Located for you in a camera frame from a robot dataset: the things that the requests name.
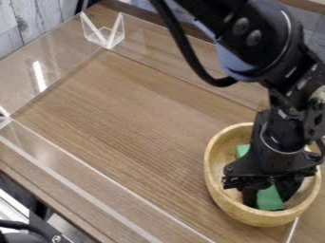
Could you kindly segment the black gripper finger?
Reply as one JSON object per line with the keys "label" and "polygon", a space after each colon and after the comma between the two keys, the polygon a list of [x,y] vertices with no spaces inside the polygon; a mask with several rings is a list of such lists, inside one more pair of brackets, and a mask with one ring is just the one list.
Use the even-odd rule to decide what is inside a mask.
{"label": "black gripper finger", "polygon": [[289,201],[301,188],[304,177],[288,177],[277,180],[277,190],[283,201]]}
{"label": "black gripper finger", "polygon": [[253,187],[246,187],[242,190],[242,203],[250,207],[257,207],[257,201],[258,201],[258,190]]}

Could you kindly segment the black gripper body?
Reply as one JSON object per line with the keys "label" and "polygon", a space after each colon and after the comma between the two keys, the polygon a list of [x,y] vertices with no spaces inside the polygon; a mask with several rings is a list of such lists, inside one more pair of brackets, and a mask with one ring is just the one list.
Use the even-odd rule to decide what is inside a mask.
{"label": "black gripper body", "polygon": [[224,189],[246,187],[264,190],[288,177],[311,178],[324,163],[324,142],[317,128],[308,127],[300,116],[285,118],[266,109],[257,114],[249,151],[224,167]]}

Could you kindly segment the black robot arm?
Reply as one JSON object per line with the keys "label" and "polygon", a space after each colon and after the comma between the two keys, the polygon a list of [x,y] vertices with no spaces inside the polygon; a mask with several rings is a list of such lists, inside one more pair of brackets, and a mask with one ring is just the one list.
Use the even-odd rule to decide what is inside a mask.
{"label": "black robot arm", "polygon": [[262,191],[287,202],[325,163],[325,63],[305,42],[301,23],[273,0],[174,0],[217,48],[226,76],[204,68],[165,0],[150,0],[192,70],[213,86],[258,83],[271,106],[256,116],[249,151],[224,167],[222,186],[265,209]]}

